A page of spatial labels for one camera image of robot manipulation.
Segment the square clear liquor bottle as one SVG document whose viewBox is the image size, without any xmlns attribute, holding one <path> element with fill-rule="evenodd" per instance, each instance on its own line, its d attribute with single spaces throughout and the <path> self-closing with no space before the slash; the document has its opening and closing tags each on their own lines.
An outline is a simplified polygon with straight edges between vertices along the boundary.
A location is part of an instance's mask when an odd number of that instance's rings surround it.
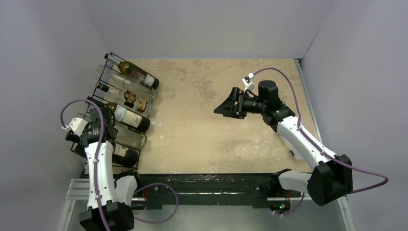
<svg viewBox="0 0 408 231">
<path fill-rule="evenodd" d="M 96 89 L 105 93 L 104 99 L 109 102 L 124 106 L 133 112 L 141 114 L 145 117 L 150 116 L 151 103 L 146 99 L 137 96 L 133 92 L 122 87 L 114 87 L 103 82 L 96 84 Z"/>
</svg>

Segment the dark green labelled wine bottle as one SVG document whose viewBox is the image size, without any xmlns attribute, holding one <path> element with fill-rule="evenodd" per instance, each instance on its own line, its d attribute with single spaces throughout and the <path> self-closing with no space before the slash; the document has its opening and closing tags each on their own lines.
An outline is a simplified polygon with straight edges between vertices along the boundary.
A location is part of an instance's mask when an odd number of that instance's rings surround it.
<svg viewBox="0 0 408 231">
<path fill-rule="evenodd" d="M 158 78 L 150 75 L 147 71 L 134 63 L 117 58 L 117 56 L 112 53 L 106 53 L 104 58 L 116 65 L 121 74 L 137 80 L 141 85 L 151 90 L 155 90 L 159 87 L 160 80 Z"/>
</svg>

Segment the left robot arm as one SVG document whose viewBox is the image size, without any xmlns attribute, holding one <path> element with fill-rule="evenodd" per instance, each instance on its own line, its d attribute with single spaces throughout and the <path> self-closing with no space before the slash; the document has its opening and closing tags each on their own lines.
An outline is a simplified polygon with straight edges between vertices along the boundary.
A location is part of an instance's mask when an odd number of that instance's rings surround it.
<svg viewBox="0 0 408 231">
<path fill-rule="evenodd" d="M 80 136 L 89 165 L 87 210 L 79 223 L 87 231 L 129 231 L 134 228 L 132 197 L 143 192 L 143 183 L 129 174 L 114 179 L 112 162 L 116 132 L 107 110 L 92 109 L 90 122 Z"/>
</svg>

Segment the dark green bottle back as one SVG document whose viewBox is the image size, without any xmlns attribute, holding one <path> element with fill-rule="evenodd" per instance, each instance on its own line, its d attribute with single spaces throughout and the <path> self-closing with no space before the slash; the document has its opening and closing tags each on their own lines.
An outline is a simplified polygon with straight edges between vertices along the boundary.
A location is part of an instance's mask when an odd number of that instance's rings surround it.
<svg viewBox="0 0 408 231">
<path fill-rule="evenodd" d="M 87 158 L 84 146 L 80 143 L 80 138 L 72 132 L 68 132 L 65 136 L 66 141 L 71 141 L 76 144 L 73 152 L 83 158 Z M 115 143 L 115 150 L 112 155 L 112 163 L 118 164 L 124 167 L 134 167 L 140 157 L 140 152 L 137 150 L 129 149 L 128 147 Z"/>
</svg>

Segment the clear wine bottle dark label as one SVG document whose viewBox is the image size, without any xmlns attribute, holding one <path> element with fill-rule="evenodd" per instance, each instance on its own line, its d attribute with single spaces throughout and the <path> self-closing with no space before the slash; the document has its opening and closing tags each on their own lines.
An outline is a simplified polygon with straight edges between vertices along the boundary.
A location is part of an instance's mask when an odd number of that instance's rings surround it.
<svg viewBox="0 0 408 231">
<path fill-rule="evenodd" d="M 157 98 L 157 92 L 155 90 L 142 85 L 139 80 L 136 80 L 133 77 L 127 77 L 125 75 L 118 73 L 117 71 L 113 69 L 110 69 L 108 67 L 103 67 L 102 65 L 99 65 L 97 67 L 97 71 L 102 74 L 105 73 L 109 75 L 114 81 L 116 81 L 124 89 L 129 88 L 129 87 L 135 88 L 136 92 L 145 96 L 144 99 L 147 100 L 149 103 L 153 103 Z"/>
</svg>

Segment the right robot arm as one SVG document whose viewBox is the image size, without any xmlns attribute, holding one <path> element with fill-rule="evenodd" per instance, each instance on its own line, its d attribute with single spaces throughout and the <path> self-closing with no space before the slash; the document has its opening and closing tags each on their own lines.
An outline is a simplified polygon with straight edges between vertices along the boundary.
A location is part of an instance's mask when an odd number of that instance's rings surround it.
<svg viewBox="0 0 408 231">
<path fill-rule="evenodd" d="M 247 113 L 260 114 L 263 121 L 293 147 L 308 163 L 312 173 L 284 170 L 273 176 L 271 192 L 281 196 L 288 190 L 308 194 L 323 206 L 353 190 L 351 160 L 347 155 L 337 155 L 302 128 L 295 113 L 279 98 L 279 90 L 272 80 L 258 84 L 258 96 L 251 97 L 250 90 L 232 88 L 228 98 L 216 109 L 215 114 L 244 119 Z"/>
</svg>

